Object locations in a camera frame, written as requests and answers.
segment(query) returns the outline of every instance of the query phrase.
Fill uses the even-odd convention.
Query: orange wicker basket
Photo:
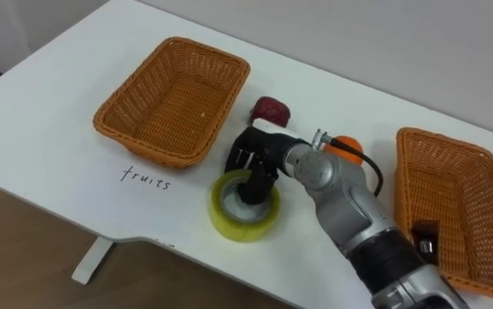
[[[188,167],[208,154],[249,72],[224,51],[166,39],[103,103],[94,127],[136,155]]]
[[[424,130],[397,135],[394,217],[439,221],[439,268],[456,288],[493,297],[493,154]]]

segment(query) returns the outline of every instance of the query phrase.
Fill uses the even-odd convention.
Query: yellow tape roll
[[[211,203],[209,207],[209,216],[212,225],[225,238],[238,242],[253,242],[256,241],[273,227],[277,214],[281,206],[279,192],[274,186],[271,189],[271,209],[267,216],[261,221],[255,223],[245,223],[230,218],[222,209],[221,196],[226,185],[237,179],[247,181],[251,171],[235,170],[221,176],[213,185],[210,195]]]

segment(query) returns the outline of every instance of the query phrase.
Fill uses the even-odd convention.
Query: table surface
[[[101,103],[165,38],[183,36],[247,60],[252,71],[207,158],[170,171],[97,133]],[[371,308],[370,295],[316,221],[313,201],[281,177],[275,228],[253,244],[224,239],[207,216],[209,190],[256,99],[286,102],[289,129],[357,138],[385,175],[392,203],[395,134],[415,126],[493,152],[493,133],[318,70],[132,0],[112,0],[0,77],[0,188],[117,241],[144,239],[295,306]],[[121,179],[125,171],[168,188]],[[369,185],[374,185],[367,169]],[[472,308],[493,300],[464,294]]]

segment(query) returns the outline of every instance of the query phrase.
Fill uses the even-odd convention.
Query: white wall
[[[143,1],[493,130],[493,0]]]
[[[27,36],[27,45],[35,52],[107,1],[13,0],[12,5]]]

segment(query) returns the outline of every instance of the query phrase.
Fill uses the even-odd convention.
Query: wooden floor
[[[0,191],[0,309],[289,308],[170,251],[117,245],[88,285],[70,279],[95,236]]]

